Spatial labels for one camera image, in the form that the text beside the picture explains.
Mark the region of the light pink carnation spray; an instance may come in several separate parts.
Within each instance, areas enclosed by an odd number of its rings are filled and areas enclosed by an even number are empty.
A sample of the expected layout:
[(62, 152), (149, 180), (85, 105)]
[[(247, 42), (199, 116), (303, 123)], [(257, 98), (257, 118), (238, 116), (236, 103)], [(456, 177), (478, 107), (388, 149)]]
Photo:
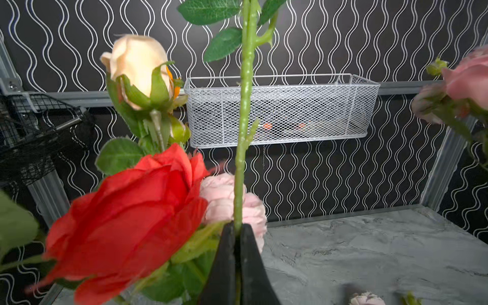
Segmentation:
[[(348, 302), (349, 305), (386, 305), (385, 301), (373, 294), (372, 292), (364, 292), (362, 294), (355, 294)], [(412, 293), (400, 296), (400, 304), (402, 305), (422, 305), (422, 300), (416, 298)]]

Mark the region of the pink flower spray stem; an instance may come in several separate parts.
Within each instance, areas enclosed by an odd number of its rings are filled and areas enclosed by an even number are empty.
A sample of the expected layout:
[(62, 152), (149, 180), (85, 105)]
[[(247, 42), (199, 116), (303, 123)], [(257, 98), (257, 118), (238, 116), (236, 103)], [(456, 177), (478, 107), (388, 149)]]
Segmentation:
[(473, 49), (453, 69), (436, 58), (426, 71), (442, 81), (422, 87), (411, 111), (428, 123), (449, 126), (469, 145), (481, 143), (484, 158), (476, 161), (487, 170), (487, 45)]

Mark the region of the cream bud flower stem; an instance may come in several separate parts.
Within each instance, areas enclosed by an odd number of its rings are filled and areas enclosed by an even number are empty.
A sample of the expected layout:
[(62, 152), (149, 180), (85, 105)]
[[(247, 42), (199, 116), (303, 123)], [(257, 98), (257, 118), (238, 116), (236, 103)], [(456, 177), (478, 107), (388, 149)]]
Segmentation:
[(164, 47), (154, 38), (124, 35), (100, 61), (105, 67), (107, 91), (115, 110), (123, 118), (146, 154), (185, 146), (191, 132), (174, 116), (185, 105), (183, 81), (173, 77)]

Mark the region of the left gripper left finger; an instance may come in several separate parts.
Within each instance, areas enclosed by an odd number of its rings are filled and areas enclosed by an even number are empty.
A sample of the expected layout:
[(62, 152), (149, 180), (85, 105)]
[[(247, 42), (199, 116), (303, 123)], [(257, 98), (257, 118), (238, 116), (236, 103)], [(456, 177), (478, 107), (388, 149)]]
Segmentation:
[(235, 228), (233, 222), (227, 223), (207, 282), (198, 297), (200, 305), (231, 305), (236, 301), (236, 257)]

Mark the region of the white flower spray stem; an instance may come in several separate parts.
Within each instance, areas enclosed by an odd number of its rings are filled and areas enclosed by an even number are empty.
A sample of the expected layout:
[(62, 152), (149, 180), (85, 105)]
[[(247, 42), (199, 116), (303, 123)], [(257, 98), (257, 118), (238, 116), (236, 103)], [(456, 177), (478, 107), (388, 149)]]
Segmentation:
[(234, 226), (239, 233), (243, 224), (243, 182), (246, 152), (259, 126), (249, 127), (255, 51), (263, 44), (272, 44), (278, 21), (278, 10), (285, 1), (268, 0), (263, 5), (251, 1), (184, 1), (178, 7), (183, 18), (193, 25), (212, 25), (241, 15), (242, 27), (221, 30), (204, 53), (205, 62), (221, 60), (241, 48), (240, 109), (236, 150)]

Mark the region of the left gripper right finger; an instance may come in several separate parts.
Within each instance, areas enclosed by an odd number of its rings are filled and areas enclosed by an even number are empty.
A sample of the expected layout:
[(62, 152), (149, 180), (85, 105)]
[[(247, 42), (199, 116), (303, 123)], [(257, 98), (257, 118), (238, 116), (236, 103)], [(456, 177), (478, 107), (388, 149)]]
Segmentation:
[(243, 224), (240, 231), (240, 273), (240, 304), (281, 304), (268, 278), (249, 224)]

